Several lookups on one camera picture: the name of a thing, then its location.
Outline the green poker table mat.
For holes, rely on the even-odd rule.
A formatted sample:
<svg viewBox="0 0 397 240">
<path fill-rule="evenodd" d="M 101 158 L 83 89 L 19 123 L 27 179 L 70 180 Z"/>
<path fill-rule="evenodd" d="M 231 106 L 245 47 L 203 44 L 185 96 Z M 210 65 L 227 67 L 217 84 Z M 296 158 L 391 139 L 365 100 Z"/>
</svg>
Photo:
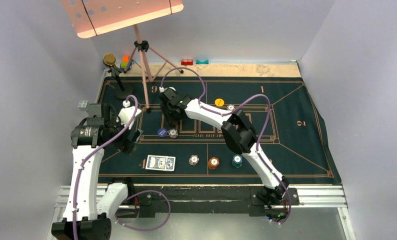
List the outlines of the green poker table mat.
<svg viewBox="0 0 397 240">
<path fill-rule="evenodd" d="M 143 130 L 136 150 L 127 155 L 107 146 L 99 170 L 99 182 L 131 177 L 135 184 L 260 184 L 261 179 L 243 160 L 240 168 L 232 165 L 233 152 L 225 144 L 222 132 L 198 120 L 184 119 L 169 125 L 161 112 L 159 86 L 173 87 L 181 95 L 201 98 L 215 106 L 221 98 L 227 105 L 242 110 L 258 132 L 263 132 L 261 147 L 291 184 L 329 184 L 342 182 L 329 150 L 327 130 L 300 77 L 202 77 L 168 76 L 147 85 L 150 112 L 144 99 L 142 79 L 121 79 L 133 85 L 143 110 L 134 127 Z M 159 137 L 159 129 L 176 129 L 177 138 Z M 148 155 L 176 158 L 174 171 L 145 169 Z M 189 164 L 191 155 L 199 162 Z M 208 168 L 210 158 L 219 159 L 216 169 Z"/>
</svg>

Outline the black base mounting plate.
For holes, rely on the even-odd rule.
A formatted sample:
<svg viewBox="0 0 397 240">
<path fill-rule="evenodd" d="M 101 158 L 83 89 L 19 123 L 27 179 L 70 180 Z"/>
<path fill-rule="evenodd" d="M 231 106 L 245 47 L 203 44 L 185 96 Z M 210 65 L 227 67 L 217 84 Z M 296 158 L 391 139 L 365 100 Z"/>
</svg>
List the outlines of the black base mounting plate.
<svg viewBox="0 0 397 240">
<path fill-rule="evenodd" d="M 300 204 L 296 188 L 289 188 L 290 199 L 277 200 L 261 184 L 146 184 L 131 185 L 140 195 L 119 207 L 123 218 L 136 214 L 153 218 L 157 213 L 247 214 L 250 217 L 284 219 L 289 208 Z"/>
</svg>

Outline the red toy block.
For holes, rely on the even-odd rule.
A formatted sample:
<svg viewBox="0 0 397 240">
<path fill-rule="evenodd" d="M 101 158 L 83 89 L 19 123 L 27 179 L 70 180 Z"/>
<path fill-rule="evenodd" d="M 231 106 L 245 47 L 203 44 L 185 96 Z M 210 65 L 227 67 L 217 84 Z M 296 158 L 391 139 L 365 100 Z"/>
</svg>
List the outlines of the red toy block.
<svg viewBox="0 0 397 240">
<path fill-rule="evenodd" d="M 193 59 L 182 59 L 180 61 L 182 66 L 191 66 L 194 64 L 194 60 Z"/>
</svg>

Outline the grey lego brick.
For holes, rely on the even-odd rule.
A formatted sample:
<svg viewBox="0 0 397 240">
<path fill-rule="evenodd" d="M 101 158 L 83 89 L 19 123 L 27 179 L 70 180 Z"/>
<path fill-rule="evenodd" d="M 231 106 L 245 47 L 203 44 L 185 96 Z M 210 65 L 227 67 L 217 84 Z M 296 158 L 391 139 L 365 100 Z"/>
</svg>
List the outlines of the grey lego brick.
<svg viewBox="0 0 397 240">
<path fill-rule="evenodd" d="M 81 100 L 81 101 L 78 103 L 78 108 L 79 108 L 81 111 L 87 111 L 87 110 L 88 110 L 88 107 L 89 107 L 89 102 L 88 102 L 87 100 Z"/>
</svg>

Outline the yellow round button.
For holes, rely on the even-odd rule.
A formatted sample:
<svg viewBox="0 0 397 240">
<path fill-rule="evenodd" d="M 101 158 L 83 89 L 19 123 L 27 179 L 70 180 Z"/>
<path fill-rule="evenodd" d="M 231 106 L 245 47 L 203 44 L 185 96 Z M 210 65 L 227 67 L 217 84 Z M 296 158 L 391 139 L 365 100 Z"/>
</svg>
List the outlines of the yellow round button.
<svg viewBox="0 0 397 240">
<path fill-rule="evenodd" d="M 222 107 L 222 106 L 225 105 L 225 101 L 224 101 L 222 98 L 217 98 L 217 99 L 214 101 L 214 104 L 215 104 L 215 106 L 217 106 L 217 107 Z"/>
</svg>

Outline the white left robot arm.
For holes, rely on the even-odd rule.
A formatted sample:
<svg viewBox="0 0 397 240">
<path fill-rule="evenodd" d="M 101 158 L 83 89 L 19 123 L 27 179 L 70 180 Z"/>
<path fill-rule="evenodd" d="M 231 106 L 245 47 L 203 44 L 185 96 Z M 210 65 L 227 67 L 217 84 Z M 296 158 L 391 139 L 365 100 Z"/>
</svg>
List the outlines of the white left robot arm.
<svg viewBox="0 0 397 240">
<path fill-rule="evenodd" d="M 137 130 L 128 136 L 141 110 L 129 101 L 119 113 L 107 103 L 80 101 L 81 111 L 87 112 L 71 132 L 73 171 L 68 201 L 62 219 L 51 226 L 58 240 L 108 240 L 117 223 L 119 205 L 131 204 L 136 191 L 129 178 L 112 180 L 101 199 L 97 199 L 99 171 L 106 146 L 131 153 L 142 135 Z"/>
</svg>

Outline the orange chip stack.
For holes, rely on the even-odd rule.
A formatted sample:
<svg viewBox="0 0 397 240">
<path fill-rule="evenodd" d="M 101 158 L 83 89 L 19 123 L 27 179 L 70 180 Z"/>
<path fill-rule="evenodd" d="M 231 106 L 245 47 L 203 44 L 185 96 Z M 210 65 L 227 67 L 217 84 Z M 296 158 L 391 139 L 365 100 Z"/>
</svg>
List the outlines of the orange chip stack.
<svg viewBox="0 0 397 240">
<path fill-rule="evenodd" d="M 208 160 L 208 168 L 211 170 L 215 170 L 220 164 L 220 161 L 217 157 L 211 157 Z"/>
</svg>

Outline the teal chip stack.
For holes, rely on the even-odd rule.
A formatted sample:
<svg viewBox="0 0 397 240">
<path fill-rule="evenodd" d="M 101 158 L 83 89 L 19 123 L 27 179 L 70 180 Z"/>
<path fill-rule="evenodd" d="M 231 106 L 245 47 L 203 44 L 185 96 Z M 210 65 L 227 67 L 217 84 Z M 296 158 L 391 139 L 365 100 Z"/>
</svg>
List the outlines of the teal chip stack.
<svg viewBox="0 0 397 240">
<path fill-rule="evenodd" d="M 243 158 L 241 155 L 236 154 L 232 157 L 231 164 L 233 167 L 240 168 L 242 166 L 242 163 L 243 163 Z"/>
</svg>

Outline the blue playing card deck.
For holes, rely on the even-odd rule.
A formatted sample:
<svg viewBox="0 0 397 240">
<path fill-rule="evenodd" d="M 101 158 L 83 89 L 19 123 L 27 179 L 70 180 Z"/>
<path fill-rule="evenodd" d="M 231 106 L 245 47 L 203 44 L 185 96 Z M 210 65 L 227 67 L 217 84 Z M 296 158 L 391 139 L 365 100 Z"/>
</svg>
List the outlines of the blue playing card deck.
<svg viewBox="0 0 397 240">
<path fill-rule="evenodd" d="M 173 172 L 175 170 L 176 158 L 165 155 L 148 155 L 145 162 L 146 170 Z"/>
</svg>

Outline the cyan toy block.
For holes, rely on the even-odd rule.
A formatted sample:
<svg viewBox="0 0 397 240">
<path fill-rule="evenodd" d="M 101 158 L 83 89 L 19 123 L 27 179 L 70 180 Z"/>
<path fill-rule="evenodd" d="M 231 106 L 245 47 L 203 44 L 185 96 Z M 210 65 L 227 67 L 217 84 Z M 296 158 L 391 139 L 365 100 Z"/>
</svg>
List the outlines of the cyan toy block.
<svg viewBox="0 0 397 240">
<path fill-rule="evenodd" d="M 204 59 L 204 58 L 198 58 L 198 59 L 196 59 L 195 63 L 197 65 L 208 65 L 209 64 L 209 60 L 208 59 Z"/>
</svg>

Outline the blue round dealer button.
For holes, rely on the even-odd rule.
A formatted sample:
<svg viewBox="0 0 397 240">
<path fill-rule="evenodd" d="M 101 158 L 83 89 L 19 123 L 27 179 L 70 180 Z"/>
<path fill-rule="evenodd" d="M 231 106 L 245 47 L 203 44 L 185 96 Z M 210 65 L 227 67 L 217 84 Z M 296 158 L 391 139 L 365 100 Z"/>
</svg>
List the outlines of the blue round dealer button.
<svg viewBox="0 0 397 240">
<path fill-rule="evenodd" d="M 160 128 L 160 129 L 157 131 L 157 135 L 158 135 L 160 138 L 166 137 L 167 134 L 168 134 L 168 130 L 167 130 L 166 128 Z"/>
</svg>

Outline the small microphone on stand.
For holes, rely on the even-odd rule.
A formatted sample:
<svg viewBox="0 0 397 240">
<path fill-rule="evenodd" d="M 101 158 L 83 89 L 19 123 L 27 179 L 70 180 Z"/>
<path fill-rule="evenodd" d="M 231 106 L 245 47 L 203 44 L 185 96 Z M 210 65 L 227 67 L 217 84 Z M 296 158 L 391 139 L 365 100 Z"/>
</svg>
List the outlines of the small microphone on stand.
<svg viewBox="0 0 397 240">
<path fill-rule="evenodd" d="M 117 82 L 118 88 L 115 89 L 114 96 L 116 99 L 124 101 L 128 95 L 134 94 L 134 87 L 131 83 L 122 82 L 120 74 L 123 72 L 116 66 L 116 56 L 113 53 L 106 53 L 102 59 L 103 63 L 109 67 L 108 73 Z"/>
</svg>

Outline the white purple poker chip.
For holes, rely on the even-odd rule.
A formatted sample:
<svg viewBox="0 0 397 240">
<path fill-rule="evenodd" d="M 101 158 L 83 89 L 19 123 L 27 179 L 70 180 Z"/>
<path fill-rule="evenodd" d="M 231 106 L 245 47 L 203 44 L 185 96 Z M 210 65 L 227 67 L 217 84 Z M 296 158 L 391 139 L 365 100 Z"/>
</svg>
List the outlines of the white purple poker chip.
<svg viewBox="0 0 397 240">
<path fill-rule="evenodd" d="M 178 131 L 175 128 L 168 130 L 168 135 L 171 139 L 175 139 L 178 137 Z"/>
<path fill-rule="evenodd" d="M 229 105 L 227 105 L 226 109 L 228 111 L 233 111 L 235 109 L 235 106 L 233 104 L 229 104 Z"/>
</svg>

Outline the orange green toy blocks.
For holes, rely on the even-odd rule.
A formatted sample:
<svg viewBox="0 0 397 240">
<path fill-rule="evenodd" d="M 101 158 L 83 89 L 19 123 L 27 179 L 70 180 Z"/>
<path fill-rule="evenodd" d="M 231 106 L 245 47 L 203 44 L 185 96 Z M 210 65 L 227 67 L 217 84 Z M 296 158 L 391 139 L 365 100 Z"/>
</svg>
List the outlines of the orange green toy blocks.
<svg viewBox="0 0 397 240">
<path fill-rule="evenodd" d="M 130 60 L 130 55 L 124 55 L 119 65 L 120 69 L 129 71 L 132 68 L 133 61 Z"/>
</svg>

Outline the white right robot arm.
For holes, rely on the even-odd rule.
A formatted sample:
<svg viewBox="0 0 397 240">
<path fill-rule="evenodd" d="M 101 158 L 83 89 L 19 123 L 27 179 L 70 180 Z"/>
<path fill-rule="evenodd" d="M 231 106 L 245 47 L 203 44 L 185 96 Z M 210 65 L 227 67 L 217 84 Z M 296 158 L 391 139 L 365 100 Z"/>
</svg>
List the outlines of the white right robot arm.
<svg viewBox="0 0 397 240">
<path fill-rule="evenodd" d="M 260 145 L 261 135 L 239 107 L 232 111 L 222 110 L 201 102 L 199 98 L 178 94 L 171 87 L 160 87 L 159 92 L 161 110 L 170 123 L 188 118 L 222 131 L 226 146 L 244 157 L 260 177 L 266 192 L 263 199 L 267 203 L 278 205 L 291 199 L 289 184 L 264 153 Z"/>
</svg>

